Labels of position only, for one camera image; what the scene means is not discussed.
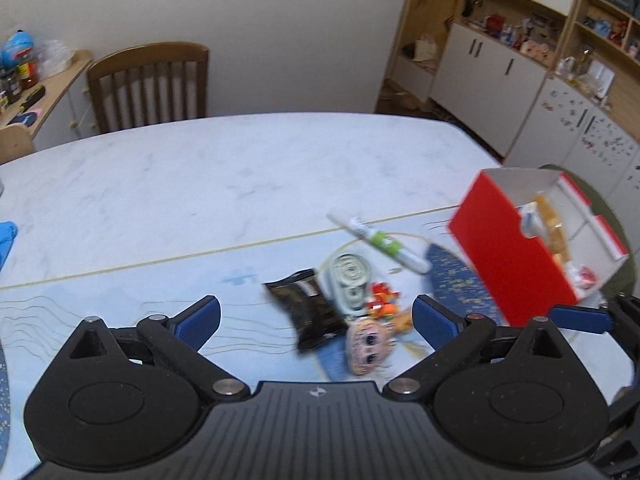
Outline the red and white cardboard box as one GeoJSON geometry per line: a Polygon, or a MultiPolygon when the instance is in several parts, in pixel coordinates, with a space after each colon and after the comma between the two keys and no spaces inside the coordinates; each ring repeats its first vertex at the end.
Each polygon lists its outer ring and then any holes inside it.
{"type": "Polygon", "coordinates": [[[506,322],[523,326],[601,290],[629,250],[563,171],[481,171],[449,222],[506,322]],[[548,237],[526,238],[516,208],[536,202],[548,237]]]}

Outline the blue white snack packet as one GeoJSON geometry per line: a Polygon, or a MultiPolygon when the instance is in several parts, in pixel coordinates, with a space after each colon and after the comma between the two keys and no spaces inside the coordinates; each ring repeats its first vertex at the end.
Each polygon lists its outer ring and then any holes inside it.
{"type": "Polygon", "coordinates": [[[545,240],[548,231],[536,202],[529,202],[516,208],[520,215],[520,231],[526,238],[545,240]]]}

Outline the black snack packet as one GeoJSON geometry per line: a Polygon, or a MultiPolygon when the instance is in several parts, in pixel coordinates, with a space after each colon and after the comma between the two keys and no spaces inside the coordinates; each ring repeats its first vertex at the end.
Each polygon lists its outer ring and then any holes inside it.
{"type": "Polygon", "coordinates": [[[326,298],[317,271],[305,269],[262,284],[290,317],[297,336],[297,350],[307,352],[336,336],[345,335],[348,325],[343,315],[326,298]]]}

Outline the green upholstered chair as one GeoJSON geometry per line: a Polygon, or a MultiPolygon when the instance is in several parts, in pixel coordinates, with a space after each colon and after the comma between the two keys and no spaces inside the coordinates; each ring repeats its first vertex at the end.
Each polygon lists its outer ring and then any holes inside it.
{"type": "MultiPolygon", "coordinates": [[[[608,202],[602,197],[602,195],[587,181],[578,174],[574,174],[570,170],[566,170],[561,166],[555,164],[544,164],[540,166],[540,169],[556,170],[565,172],[580,188],[580,190],[587,196],[591,202],[591,211],[593,214],[598,214],[605,218],[611,228],[614,230],[616,236],[624,243],[624,245],[630,249],[631,244],[628,240],[627,233],[620,223],[620,219],[617,218],[616,213],[610,207],[608,202]]],[[[618,269],[618,271],[610,278],[601,288],[601,294],[606,301],[611,301],[620,295],[632,296],[634,294],[634,288],[637,284],[637,266],[634,263],[634,256],[630,255],[625,263],[618,269]]]]}

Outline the blue gold-speckled placemat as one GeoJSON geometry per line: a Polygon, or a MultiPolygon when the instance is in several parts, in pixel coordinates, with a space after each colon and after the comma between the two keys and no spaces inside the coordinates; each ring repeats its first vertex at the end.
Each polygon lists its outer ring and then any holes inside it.
{"type": "Polygon", "coordinates": [[[433,298],[442,306],[464,318],[481,314],[496,323],[502,322],[502,314],[480,277],[453,252],[437,244],[426,251],[431,263],[427,281],[431,284],[433,298]]]}

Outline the orange snack in wrapper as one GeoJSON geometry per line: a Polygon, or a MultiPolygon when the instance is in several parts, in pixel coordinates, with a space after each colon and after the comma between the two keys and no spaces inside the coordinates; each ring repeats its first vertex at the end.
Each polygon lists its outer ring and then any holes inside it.
{"type": "Polygon", "coordinates": [[[413,328],[412,313],[410,309],[396,313],[390,320],[390,326],[394,334],[407,333],[413,328]]]}

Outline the red orange small toy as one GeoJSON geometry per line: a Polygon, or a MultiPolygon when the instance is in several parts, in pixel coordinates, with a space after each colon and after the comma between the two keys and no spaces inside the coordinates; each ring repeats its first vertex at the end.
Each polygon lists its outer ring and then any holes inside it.
{"type": "Polygon", "coordinates": [[[371,318],[392,318],[399,313],[400,292],[386,282],[374,282],[370,286],[364,306],[371,318]]]}

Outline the anime face badge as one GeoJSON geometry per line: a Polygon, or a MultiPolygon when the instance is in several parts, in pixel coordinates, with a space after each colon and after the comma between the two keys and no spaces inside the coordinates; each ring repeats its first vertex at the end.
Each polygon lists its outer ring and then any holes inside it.
{"type": "Polygon", "coordinates": [[[346,333],[349,370],[356,376],[369,374],[387,359],[394,347],[392,324],[375,318],[358,318],[346,333]]]}

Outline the grey correction tape dispenser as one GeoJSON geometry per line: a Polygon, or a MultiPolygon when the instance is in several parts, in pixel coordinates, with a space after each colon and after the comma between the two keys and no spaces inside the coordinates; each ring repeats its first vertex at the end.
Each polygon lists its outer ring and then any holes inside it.
{"type": "Polygon", "coordinates": [[[334,257],[324,271],[334,306],[348,318],[366,314],[366,300],[372,280],[370,263],[353,252],[334,257]]]}

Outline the white green marker pen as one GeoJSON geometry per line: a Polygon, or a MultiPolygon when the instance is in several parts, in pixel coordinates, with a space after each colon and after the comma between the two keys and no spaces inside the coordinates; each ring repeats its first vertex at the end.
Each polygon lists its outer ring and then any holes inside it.
{"type": "Polygon", "coordinates": [[[364,240],[379,252],[400,263],[404,268],[422,275],[431,270],[431,265],[425,258],[419,256],[399,240],[396,240],[395,237],[371,226],[359,217],[353,216],[346,211],[332,209],[328,213],[328,218],[337,226],[347,230],[353,236],[364,240]]]}

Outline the blue cloth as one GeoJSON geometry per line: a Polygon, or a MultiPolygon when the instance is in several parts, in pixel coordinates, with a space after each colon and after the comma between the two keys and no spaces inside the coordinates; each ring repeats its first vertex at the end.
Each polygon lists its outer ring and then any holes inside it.
{"type": "Polygon", "coordinates": [[[0,223],[0,270],[3,269],[9,258],[17,233],[17,225],[14,222],[2,221],[0,223]]]}

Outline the white storage cabinet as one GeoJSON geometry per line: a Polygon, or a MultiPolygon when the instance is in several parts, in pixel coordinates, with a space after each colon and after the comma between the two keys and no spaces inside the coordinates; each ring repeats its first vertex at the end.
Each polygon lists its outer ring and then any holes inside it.
{"type": "Polygon", "coordinates": [[[558,165],[603,196],[639,160],[639,145],[563,79],[476,30],[453,24],[430,98],[508,166],[558,165]]]}

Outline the brown wooden chair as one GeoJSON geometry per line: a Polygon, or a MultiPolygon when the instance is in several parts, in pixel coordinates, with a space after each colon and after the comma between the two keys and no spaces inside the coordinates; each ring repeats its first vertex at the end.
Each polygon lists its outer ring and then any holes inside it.
{"type": "Polygon", "coordinates": [[[87,70],[100,133],[207,116],[209,48],[164,41],[104,56],[87,70]]]}

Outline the light wooden chair back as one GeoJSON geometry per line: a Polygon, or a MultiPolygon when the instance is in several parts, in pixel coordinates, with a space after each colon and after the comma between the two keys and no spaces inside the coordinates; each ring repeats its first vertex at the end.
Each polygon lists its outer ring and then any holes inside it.
{"type": "Polygon", "coordinates": [[[35,153],[29,130],[22,124],[12,124],[0,129],[0,164],[35,153]]]}

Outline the wooden shelf unit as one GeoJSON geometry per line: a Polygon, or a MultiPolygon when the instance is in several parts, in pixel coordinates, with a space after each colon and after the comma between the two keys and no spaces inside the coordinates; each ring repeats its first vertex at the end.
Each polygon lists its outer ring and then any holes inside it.
{"type": "Polygon", "coordinates": [[[598,36],[586,16],[610,16],[624,35],[639,31],[636,18],[604,0],[406,0],[376,107],[402,113],[434,99],[474,130],[516,130],[561,56],[589,44],[615,73],[608,114],[637,129],[639,63],[627,38],[598,36]]]}

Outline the blue bag on side table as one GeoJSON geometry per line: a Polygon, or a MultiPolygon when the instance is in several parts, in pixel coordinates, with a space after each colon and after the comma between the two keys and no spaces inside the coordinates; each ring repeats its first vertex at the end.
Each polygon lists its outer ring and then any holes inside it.
{"type": "Polygon", "coordinates": [[[28,32],[19,29],[13,34],[1,48],[1,63],[4,67],[12,67],[16,64],[17,55],[26,49],[31,49],[35,40],[28,32]]]}

